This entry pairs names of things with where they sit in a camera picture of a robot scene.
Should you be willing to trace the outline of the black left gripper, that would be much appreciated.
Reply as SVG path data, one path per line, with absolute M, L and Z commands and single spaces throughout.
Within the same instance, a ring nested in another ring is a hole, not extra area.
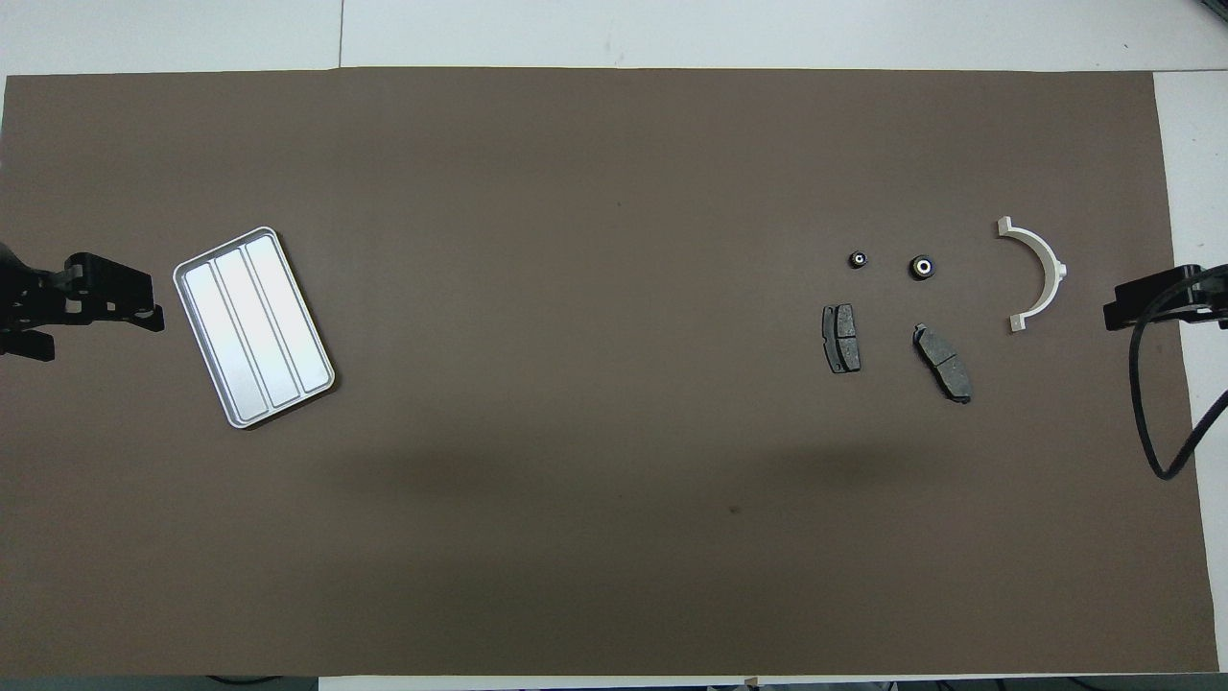
M 70 306 L 79 306 L 79 311 L 66 311 Z M 56 342 L 31 329 L 88 326 L 93 322 L 125 322 L 145 331 L 163 331 L 165 314 L 154 299 L 154 279 L 87 252 L 70 255 L 61 270 L 36 270 L 9 245 L 0 245 L 0 355 L 52 362 Z

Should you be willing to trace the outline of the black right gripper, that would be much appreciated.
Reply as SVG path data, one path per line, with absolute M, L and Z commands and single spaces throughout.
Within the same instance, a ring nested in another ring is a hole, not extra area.
M 1180 264 L 1176 271 L 1153 272 L 1144 279 L 1117 284 L 1113 288 L 1113 301 L 1102 306 L 1102 323 L 1106 331 L 1135 326 L 1149 303 L 1167 288 L 1200 272 L 1210 272 L 1210 279 L 1192 281 L 1189 287 L 1170 295 L 1158 307 L 1156 322 L 1213 322 L 1219 331 L 1228 331 L 1228 264 L 1216 264 L 1206 270 L 1200 264 Z

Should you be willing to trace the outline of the grey metal tray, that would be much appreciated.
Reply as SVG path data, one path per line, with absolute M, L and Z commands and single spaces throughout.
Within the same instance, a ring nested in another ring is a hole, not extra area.
M 231 427 L 259 427 L 334 389 L 335 368 L 275 230 L 255 227 L 181 261 L 172 279 Z

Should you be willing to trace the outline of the curved dark brake pad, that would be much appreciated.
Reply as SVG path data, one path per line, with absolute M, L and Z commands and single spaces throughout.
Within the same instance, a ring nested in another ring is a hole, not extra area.
M 935 333 L 933 328 L 919 323 L 912 331 L 912 349 L 935 377 L 935 385 L 938 385 L 949 401 L 971 403 L 971 379 L 952 342 Z

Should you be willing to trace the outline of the rectangular dark brake pad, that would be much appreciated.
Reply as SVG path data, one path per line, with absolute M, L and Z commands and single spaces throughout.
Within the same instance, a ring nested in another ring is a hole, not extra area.
M 823 346 L 833 373 L 862 369 L 857 326 L 851 303 L 829 303 L 823 307 Z

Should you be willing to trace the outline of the brown table mat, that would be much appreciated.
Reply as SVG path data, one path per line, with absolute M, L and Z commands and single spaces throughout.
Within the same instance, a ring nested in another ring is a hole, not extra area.
M 1001 216 L 1070 268 L 1022 333 Z M 336 380 L 235 430 L 172 274 L 260 226 Z M 1102 326 L 1172 263 L 1144 72 L 18 76 L 0 242 L 166 311 L 0 357 L 0 677 L 1216 666 Z

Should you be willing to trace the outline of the white semicircular bracket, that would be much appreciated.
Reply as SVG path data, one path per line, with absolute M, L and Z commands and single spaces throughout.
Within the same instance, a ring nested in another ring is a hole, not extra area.
M 1009 333 L 1027 331 L 1027 325 L 1032 319 L 1035 315 L 1040 315 L 1041 312 L 1047 311 L 1052 304 L 1052 301 L 1060 292 L 1063 279 L 1070 275 L 1070 268 L 1061 261 L 1055 250 L 1052 250 L 1052 245 L 1044 237 L 1032 232 L 1032 230 L 1014 225 L 1013 218 L 1009 218 L 1009 216 L 997 218 L 996 228 L 1000 239 L 1017 241 L 1027 245 L 1035 254 L 1041 266 L 1043 281 L 1038 298 L 1032 303 L 1029 309 L 1016 312 L 1016 314 L 1009 315 L 1007 319 Z

